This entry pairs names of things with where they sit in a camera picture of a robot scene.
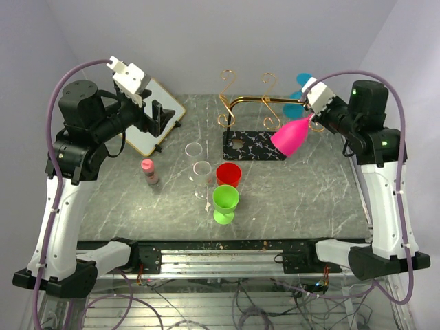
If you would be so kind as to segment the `red plastic wine glass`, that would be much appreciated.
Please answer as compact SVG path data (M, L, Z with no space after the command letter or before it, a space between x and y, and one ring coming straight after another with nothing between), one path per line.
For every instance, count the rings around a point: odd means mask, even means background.
M221 164L216 170L217 184L238 187L242 176L241 168L234 163L226 162Z

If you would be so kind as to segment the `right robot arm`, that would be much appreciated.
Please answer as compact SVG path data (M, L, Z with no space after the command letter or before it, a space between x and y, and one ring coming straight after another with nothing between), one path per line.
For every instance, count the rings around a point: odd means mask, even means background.
M307 92L311 115L284 125L271 138L273 145L283 155L293 155L305 141L311 121L342 135L344 147L351 150L362 171L373 222L371 243L318 241L304 253L304 266L318 272L334 263L349 268L360 280L430 267L430 257L419 251L410 220L402 219L407 211L401 194L404 183L396 176L404 171L398 162L401 133L384 126L388 89L377 81L357 80L349 101L344 102L323 82L310 77L302 82L301 90Z

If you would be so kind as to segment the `green plastic wine glass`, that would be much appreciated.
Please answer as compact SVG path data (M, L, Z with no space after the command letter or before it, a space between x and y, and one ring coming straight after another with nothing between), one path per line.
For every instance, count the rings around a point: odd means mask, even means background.
M221 225L231 223L240 200L238 190L231 185L217 186L212 194L212 199L214 203L214 220Z

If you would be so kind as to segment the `gold wine glass rack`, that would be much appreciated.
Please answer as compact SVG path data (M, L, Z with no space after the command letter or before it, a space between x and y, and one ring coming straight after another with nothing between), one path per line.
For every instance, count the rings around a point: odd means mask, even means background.
M289 112L292 107L298 108L298 115L290 121L306 118L312 113L305 113L307 103L299 98L277 98L270 96L270 92L277 84L278 79L272 72L265 72L261 81L268 85L265 93L261 96L239 96L234 100L226 96L226 91L237 80L237 73L232 69L225 69L220 77L227 85L219 93L219 100L225 108L225 112L217 118L217 124L224 128L222 135L223 159L228 161L260 161L282 162L287 159L278 151L271 142L271 137L287 123L283 123L280 116L272 108L272 105L283 105L283 111ZM244 103L258 103L269 110L269 115L263 118L262 129L235 129L237 116L234 108Z

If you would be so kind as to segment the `magenta plastic wine glass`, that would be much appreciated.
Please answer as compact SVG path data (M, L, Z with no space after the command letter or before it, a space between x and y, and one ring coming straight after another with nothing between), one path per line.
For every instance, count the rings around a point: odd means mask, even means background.
M291 157L305 142L309 130L309 122L314 114L306 118L293 120L281 127L272 137L274 147L284 156Z

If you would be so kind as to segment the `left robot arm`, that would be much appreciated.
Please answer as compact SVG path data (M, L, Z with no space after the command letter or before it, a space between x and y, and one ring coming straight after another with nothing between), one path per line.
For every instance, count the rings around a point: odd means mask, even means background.
M64 127L50 140L46 165L47 197L42 228L27 267L14 273L17 287L61 299L86 297L99 276L115 269L132 273L140 266L137 241L116 237L86 254L77 254L85 206L109 156L106 143L129 127L153 134L151 149L179 124L184 108L156 80L135 104L120 88L101 90L77 80L56 94Z

